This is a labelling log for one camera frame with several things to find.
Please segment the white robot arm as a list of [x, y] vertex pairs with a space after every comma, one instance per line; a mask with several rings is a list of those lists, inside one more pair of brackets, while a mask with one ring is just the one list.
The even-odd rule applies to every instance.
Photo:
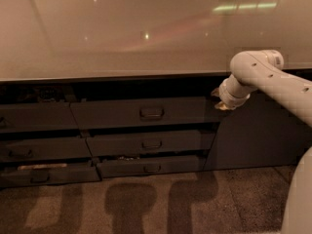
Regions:
[[[312, 82], [283, 71], [276, 50], [245, 51], [230, 61], [231, 75], [212, 91], [220, 110], [242, 106], [251, 92], [260, 90], [312, 127]], [[312, 147], [294, 171], [281, 234], [312, 234]]]

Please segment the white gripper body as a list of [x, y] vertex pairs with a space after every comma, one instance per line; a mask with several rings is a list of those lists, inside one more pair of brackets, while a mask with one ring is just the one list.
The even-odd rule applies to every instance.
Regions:
[[252, 92], [250, 86], [241, 84], [233, 75], [226, 78], [218, 88], [220, 101], [234, 109], [242, 106]]

